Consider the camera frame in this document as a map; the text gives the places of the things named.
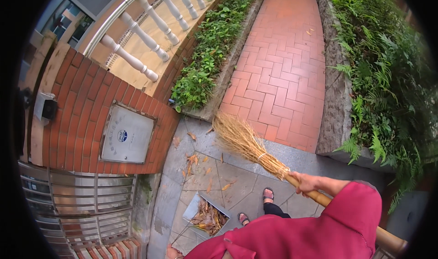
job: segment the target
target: hand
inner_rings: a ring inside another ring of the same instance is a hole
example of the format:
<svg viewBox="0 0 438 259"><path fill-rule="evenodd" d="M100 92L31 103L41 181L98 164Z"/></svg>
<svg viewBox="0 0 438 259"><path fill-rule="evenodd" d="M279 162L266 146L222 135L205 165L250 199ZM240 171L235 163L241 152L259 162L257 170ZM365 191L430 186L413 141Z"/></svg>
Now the hand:
<svg viewBox="0 0 438 259"><path fill-rule="evenodd" d="M169 259L175 259L178 256L182 256L183 254L178 251L176 248L172 247L172 244L167 245L166 256Z"/></svg>
<svg viewBox="0 0 438 259"><path fill-rule="evenodd" d="M300 183L300 185L297 187L297 194L301 193L304 197L309 198L305 192L319 189L319 176L300 174L296 171L290 172L289 175L297 179Z"/></svg>

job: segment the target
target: red shirt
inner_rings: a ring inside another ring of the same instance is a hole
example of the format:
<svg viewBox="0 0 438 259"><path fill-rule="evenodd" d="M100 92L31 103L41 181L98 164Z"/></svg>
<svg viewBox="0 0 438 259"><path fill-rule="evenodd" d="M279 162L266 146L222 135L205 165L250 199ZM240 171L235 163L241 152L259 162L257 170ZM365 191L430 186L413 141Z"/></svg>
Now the red shirt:
<svg viewBox="0 0 438 259"><path fill-rule="evenodd" d="M200 243L185 259L352 259L371 258L381 216L379 193L351 182L318 218L263 215L243 228Z"/></svg>

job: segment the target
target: black pants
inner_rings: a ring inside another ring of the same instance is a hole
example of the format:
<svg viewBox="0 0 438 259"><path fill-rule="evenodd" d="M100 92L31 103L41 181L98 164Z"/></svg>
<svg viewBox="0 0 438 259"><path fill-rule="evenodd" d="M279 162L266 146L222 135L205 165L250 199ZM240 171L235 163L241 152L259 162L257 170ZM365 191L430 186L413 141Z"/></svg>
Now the black pants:
<svg viewBox="0 0 438 259"><path fill-rule="evenodd" d="M275 214L282 218L290 218L290 215L287 213L284 213L279 206L272 203L264 203L263 209L265 210L265 214Z"/></svg>

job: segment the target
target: gray stone pavement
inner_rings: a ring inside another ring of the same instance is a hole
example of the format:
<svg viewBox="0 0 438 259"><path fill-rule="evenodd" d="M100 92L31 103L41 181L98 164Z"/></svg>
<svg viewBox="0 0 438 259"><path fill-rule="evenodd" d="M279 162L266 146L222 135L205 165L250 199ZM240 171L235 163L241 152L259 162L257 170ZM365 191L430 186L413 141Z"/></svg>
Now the gray stone pavement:
<svg viewBox="0 0 438 259"><path fill-rule="evenodd" d="M181 119L178 125L175 137L180 138L180 143L177 148L170 147L164 164L152 217L147 258L164 258L166 245L172 243L185 227L182 215L189 202L196 191L206 191L210 179L212 185L208 196L233 214L226 229L241 227L237 220L238 212L244 211L250 220L263 214L261 193L265 187L274 190L274 203L292 218L318 217L324 209L313 200L296 195L292 185L279 181L260 165L223 152L214 145L215 133L207 133L210 128L210 123L192 118ZM188 132L193 133L197 140L193 140ZM269 153L291 170L336 179L365 180L375 185L379 191L385 186L382 173L354 165L348 166L271 141L265 141L264 144ZM197 154L199 163L193 164L193 175L185 179L182 170L187 171L186 154L191 156L194 153ZM237 181L222 191L232 180ZM200 242L202 239L187 229L173 246L186 255Z"/></svg>

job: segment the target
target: metal plaque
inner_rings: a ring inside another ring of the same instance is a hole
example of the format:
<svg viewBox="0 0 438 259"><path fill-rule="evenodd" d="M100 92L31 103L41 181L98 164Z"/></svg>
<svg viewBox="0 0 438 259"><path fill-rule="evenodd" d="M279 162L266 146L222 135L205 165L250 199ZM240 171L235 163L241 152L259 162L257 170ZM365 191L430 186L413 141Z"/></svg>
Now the metal plaque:
<svg viewBox="0 0 438 259"><path fill-rule="evenodd" d="M102 148L102 160L144 163L154 120L115 105Z"/></svg>

